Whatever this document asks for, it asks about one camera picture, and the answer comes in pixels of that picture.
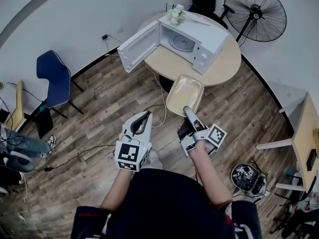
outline fan grille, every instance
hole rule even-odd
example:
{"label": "fan grille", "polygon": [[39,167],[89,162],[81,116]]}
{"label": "fan grille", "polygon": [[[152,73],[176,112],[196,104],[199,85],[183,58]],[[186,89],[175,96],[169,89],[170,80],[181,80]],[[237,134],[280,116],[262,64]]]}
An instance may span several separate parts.
{"label": "fan grille", "polygon": [[285,9],[279,0],[225,0],[225,5],[235,13],[228,13],[231,25],[240,32],[244,27],[253,5],[258,5],[262,17],[253,19],[243,33],[249,39],[261,42],[273,41],[280,37],[287,25]]}

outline person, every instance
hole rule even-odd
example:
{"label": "person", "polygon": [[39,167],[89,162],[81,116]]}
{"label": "person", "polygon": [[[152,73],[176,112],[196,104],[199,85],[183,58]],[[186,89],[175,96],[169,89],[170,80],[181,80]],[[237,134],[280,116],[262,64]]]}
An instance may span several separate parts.
{"label": "person", "polygon": [[233,201],[205,150],[205,141],[198,141],[189,156],[203,186],[161,170],[151,151],[150,164],[132,179],[132,171],[119,171],[100,208],[77,208],[71,239],[261,239],[256,205]]}
{"label": "person", "polygon": [[15,131],[0,125],[0,151],[9,153],[16,151],[32,159],[46,158],[54,150],[56,136],[51,135],[49,140],[43,141],[27,135],[21,135]]}

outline round table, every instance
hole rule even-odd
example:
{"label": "round table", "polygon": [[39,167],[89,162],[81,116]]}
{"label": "round table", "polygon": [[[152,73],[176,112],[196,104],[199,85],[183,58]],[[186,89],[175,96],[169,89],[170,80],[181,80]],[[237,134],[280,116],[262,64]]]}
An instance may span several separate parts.
{"label": "round table", "polygon": [[[139,30],[153,21],[160,19],[165,14],[166,12],[159,13],[147,19]],[[216,21],[197,13],[194,14],[203,17],[205,20],[227,31]],[[241,63],[241,52],[235,38],[229,34],[218,57],[203,75],[195,71],[192,68],[192,64],[186,59],[161,45],[147,56],[145,62],[155,72],[169,80],[175,81],[180,75],[187,75],[199,80],[204,86],[214,86],[228,81],[237,73]]]}

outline beige plastic tray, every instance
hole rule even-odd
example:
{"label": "beige plastic tray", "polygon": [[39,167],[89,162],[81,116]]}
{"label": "beige plastic tray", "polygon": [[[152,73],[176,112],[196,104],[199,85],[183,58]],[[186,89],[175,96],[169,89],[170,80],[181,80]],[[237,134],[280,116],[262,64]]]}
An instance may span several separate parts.
{"label": "beige plastic tray", "polygon": [[196,112],[203,94],[204,85],[200,81],[187,75],[181,75],[174,82],[168,94],[167,108],[171,112],[185,117],[184,107],[189,106]]}

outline white flowers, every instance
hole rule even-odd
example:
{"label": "white flowers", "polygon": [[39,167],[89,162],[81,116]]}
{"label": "white flowers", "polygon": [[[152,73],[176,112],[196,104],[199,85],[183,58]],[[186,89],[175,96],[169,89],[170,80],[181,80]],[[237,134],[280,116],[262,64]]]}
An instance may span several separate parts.
{"label": "white flowers", "polygon": [[207,25],[205,23],[198,22],[190,18],[189,16],[187,16],[184,12],[184,6],[182,6],[181,4],[178,4],[174,9],[168,10],[167,17],[170,19],[170,23],[173,26],[179,26],[182,22],[185,22],[185,21],[191,21],[193,23]]}

